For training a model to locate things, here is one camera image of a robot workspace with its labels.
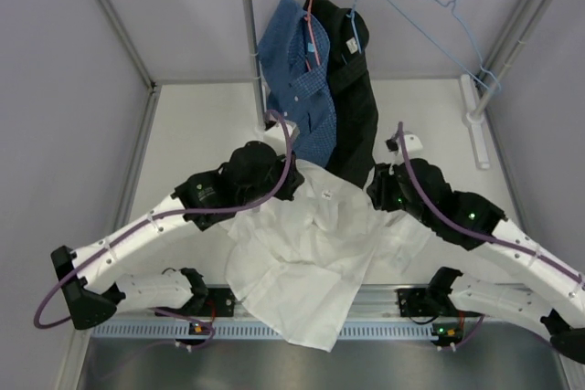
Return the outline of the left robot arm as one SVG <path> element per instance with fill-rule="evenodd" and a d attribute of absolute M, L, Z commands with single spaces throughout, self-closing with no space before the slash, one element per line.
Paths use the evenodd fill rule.
<path fill-rule="evenodd" d="M 128 311 L 198 315 L 206 308 L 208 288 L 196 269 L 137 276 L 132 265 L 273 198 L 291 201 L 303 181 L 293 152 L 277 154 L 267 143 L 247 142 L 227 162 L 189 176 L 111 235 L 82 248 L 57 248 L 51 261 L 69 320 L 88 330 Z"/>

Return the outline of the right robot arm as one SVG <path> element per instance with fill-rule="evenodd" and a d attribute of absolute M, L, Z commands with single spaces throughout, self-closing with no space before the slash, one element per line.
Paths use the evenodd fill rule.
<path fill-rule="evenodd" d="M 367 187 L 377 210 L 402 210 L 443 241 L 495 264 L 523 289 L 441 267 L 419 298 L 431 311 L 494 317 L 524 328 L 570 360 L 584 362 L 584 276 L 527 235 L 503 209 L 445 182 L 423 159 L 379 163 Z"/>

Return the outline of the white shirt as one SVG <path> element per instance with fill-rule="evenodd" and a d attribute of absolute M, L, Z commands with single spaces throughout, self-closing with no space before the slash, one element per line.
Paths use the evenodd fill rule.
<path fill-rule="evenodd" d="M 291 201 L 236 214 L 225 277 L 253 317 L 288 343 L 332 351 L 370 268 L 401 274 L 431 238 L 405 212 L 306 161 Z"/>

